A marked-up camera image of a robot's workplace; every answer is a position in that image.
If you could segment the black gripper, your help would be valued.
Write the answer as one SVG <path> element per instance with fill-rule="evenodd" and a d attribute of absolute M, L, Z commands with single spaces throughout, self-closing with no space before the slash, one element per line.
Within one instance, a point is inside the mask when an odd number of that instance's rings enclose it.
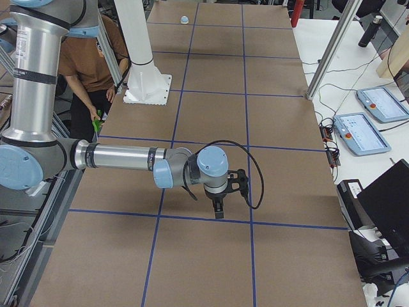
<path fill-rule="evenodd" d="M 224 219 L 223 199 L 226 197 L 226 193 L 207 193 L 207 197 L 212 201 L 215 219 Z"/>

